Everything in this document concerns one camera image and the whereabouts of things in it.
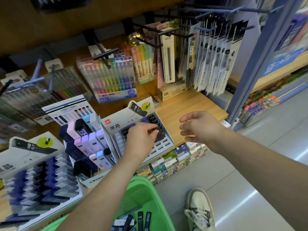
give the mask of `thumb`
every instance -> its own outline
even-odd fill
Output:
[[[159,132],[159,130],[154,130],[154,131],[152,131],[152,133],[150,133],[150,138],[153,139],[153,141],[155,141],[158,132]]]

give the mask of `blue sign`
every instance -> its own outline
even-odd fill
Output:
[[[269,73],[274,72],[277,69],[280,69],[281,67],[293,62],[295,60],[295,58],[297,58],[297,56],[299,54],[301,54],[304,51],[304,48],[300,48],[294,52],[291,52],[273,62],[271,62],[271,64],[267,67],[266,71],[264,72],[263,76],[264,77],[266,75],[268,75]]]

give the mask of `person's left hand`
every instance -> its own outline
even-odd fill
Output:
[[[154,130],[149,134],[148,131],[156,127],[156,124],[147,123],[138,123],[131,127],[128,131],[124,155],[130,159],[135,159],[137,163],[141,164],[151,153],[159,132]]]

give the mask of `finger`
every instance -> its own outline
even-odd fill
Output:
[[[146,128],[147,131],[155,129],[158,126],[156,124],[150,124],[150,123],[144,123],[144,122],[138,123],[137,125],[144,126],[144,128]]]
[[[197,119],[201,116],[202,116],[202,111],[190,112],[190,113],[187,113],[186,115],[184,115],[183,117],[181,117],[180,122],[181,123],[187,122],[187,121],[192,120],[192,119]]]
[[[181,131],[180,133],[182,136],[187,136],[187,135],[195,135],[192,130],[184,130],[184,131]]]
[[[190,130],[192,129],[193,120],[187,121],[184,124],[180,125],[180,130]]]
[[[152,133],[150,133],[150,137],[153,139],[153,141],[155,141],[158,132],[159,132],[159,130],[154,130],[154,131],[152,131]]]
[[[186,136],[185,140],[188,142],[192,142],[192,143],[198,143],[200,142],[199,139],[197,137],[192,137],[192,136]]]

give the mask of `forearm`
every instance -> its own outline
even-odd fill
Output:
[[[308,226],[308,167],[232,130],[221,134],[214,152],[221,154],[295,229]]]
[[[125,155],[63,221],[57,231],[110,231],[126,188],[139,162]]]

